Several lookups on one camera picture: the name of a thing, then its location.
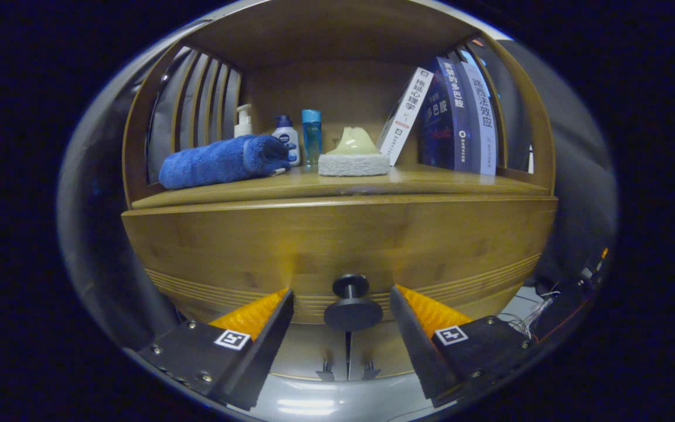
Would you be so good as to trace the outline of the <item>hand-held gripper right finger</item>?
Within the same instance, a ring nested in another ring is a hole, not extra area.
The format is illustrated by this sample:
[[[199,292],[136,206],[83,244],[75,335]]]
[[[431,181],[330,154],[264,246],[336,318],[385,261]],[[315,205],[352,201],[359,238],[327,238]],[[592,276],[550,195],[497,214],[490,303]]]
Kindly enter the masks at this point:
[[[472,320],[401,285],[390,289],[390,309],[434,407],[483,398],[536,352],[533,339],[497,316]]]

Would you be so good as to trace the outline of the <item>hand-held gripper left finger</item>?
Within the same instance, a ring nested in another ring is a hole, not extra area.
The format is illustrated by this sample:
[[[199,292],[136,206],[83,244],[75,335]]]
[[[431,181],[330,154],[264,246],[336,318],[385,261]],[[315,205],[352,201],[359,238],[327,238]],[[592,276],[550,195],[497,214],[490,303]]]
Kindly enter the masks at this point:
[[[283,288],[227,311],[180,305],[176,325],[124,353],[198,407],[249,411],[257,405],[294,315]]]

